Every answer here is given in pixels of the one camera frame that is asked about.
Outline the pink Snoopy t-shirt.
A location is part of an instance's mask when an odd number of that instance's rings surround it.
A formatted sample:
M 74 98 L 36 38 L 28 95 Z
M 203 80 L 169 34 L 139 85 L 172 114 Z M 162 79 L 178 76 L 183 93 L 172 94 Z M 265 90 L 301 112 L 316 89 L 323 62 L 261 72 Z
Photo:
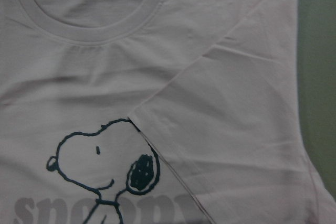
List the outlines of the pink Snoopy t-shirt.
M 335 223 L 298 0 L 1 0 L 1 223 Z

